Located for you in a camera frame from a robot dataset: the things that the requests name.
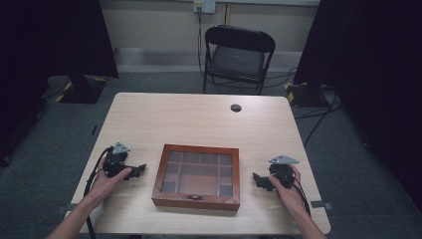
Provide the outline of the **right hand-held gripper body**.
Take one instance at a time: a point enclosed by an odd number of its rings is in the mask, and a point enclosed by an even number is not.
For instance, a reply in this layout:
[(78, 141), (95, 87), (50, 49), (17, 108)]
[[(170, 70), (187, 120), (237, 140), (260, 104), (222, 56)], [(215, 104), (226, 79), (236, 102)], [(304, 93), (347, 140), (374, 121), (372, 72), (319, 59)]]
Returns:
[(290, 164), (299, 163), (298, 160), (286, 155), (279, 155), (269, 160), (271, 164), (269, 171), (274, 174), (285, 188), (291, 188), (295, 185), (294, 173)]

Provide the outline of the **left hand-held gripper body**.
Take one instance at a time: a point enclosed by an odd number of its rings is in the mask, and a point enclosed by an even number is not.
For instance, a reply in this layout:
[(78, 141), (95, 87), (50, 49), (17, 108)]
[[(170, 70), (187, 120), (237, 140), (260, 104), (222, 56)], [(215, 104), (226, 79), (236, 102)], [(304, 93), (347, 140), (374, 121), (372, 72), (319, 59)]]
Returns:
[(103, 170), (108, 177), (114, 177), (126, 168), (124, 162), (129, 152), (130, 148), (119, 141), (107, 150)]

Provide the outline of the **person's right hand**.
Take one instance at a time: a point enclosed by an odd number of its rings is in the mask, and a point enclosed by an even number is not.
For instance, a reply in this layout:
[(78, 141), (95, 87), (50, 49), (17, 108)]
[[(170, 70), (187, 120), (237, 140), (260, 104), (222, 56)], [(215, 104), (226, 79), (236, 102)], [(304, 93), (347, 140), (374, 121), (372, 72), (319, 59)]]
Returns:
[(271, 174), (269, 179), (277, 189), (279, 197), (287, 210), (296, 220), (299, 220), (302, 217), (309, 216), (309, 214), (301, 192), (301, 174), (293, 164), (290, 164), (290, 169), (293, 171), (294, 176), (294, 186), (291, 188), (284, 187), (274, 174)]

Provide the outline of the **person's left hand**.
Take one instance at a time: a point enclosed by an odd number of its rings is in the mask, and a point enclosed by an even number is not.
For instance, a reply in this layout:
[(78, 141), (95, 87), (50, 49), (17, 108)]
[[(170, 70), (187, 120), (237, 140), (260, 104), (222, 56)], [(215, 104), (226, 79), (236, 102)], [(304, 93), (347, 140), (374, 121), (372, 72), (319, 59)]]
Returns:
[(116, 186), (123, 181), (130, 173), (130, 168), (125, 168), (118, 175), (114, 177), (108, 177), (103, 171), (105, 160), (102, 159), (99, 165), (98, 172), (95, 177), (95, 181), (86, 196), (86, 200), (89, 202), (90, 209), (98, 207), (116, 188)]

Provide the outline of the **grey tape strip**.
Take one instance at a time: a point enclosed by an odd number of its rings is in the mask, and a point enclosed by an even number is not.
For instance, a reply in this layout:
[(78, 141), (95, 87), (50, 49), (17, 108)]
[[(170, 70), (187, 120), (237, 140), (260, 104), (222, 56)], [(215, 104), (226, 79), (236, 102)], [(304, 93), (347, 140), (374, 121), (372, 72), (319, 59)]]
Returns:
[(69, 211), (72, 211), (77, 206), (77, 203), (69, 203), (64, 206), (59, 206), (56, 210), (58, 214), (66, 214)]
[(330, 202), (324, 202), (323, 200), (311, 201), (312, 208), (324, 208), (325, 210), (332, 210), (333, 206)]

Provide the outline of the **wooden box with glass lid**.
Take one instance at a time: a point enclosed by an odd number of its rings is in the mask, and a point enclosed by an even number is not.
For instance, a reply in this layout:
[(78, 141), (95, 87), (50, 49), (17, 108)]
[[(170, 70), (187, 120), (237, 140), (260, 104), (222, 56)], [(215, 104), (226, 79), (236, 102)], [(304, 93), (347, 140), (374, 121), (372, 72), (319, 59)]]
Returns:
[(151, 199), (155, 206), (237, 211), (239, 149), (166, 144)]

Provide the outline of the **black stand base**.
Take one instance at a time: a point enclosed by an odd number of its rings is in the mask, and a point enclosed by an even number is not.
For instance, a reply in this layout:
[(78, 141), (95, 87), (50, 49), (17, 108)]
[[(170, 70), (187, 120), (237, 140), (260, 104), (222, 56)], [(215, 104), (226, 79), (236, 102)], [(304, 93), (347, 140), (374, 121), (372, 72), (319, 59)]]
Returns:
[(287, 98), (293, 107), (297, 108), (327, 108), (328, 102), (320, 88), (314, 88), (308, 83), (294, 85), (284, 84)]
[(56, 98), (62, 104), (95, 104), (107, 80), (85, 75), (69, 75), (70, 81)]

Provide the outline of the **black folding chair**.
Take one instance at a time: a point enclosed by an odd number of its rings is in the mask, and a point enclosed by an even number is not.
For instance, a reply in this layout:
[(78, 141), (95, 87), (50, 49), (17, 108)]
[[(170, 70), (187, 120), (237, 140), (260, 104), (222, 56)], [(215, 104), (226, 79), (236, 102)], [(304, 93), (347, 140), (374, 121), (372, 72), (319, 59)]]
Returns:
[(262, 93), (269, 66), (276, 49), (267, 33), (228, 25), (217, 25), (205, 33), (205, 69), (203, 93), (208, 77), (256, 86)]

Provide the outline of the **black curtain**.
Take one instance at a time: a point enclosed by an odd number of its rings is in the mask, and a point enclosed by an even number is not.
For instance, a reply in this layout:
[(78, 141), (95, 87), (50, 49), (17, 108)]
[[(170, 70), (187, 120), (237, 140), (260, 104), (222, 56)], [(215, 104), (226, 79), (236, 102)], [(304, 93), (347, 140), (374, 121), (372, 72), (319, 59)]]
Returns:
[(53, 76), (118, 76), (100, 0), (0, 0), (0, 166)]
[(339, 89), (422, 213), (422, 0), (319, 0), (295, 82)]

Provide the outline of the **white wall socket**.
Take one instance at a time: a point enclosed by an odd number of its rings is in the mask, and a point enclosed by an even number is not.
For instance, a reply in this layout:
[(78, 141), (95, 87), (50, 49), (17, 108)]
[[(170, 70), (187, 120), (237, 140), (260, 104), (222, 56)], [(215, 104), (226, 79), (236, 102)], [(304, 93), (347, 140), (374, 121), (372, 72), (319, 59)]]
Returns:
[(216, 2), (214, 0), (194, 0), (193, 11), (195, 13), (214, 14), (216, 12)]

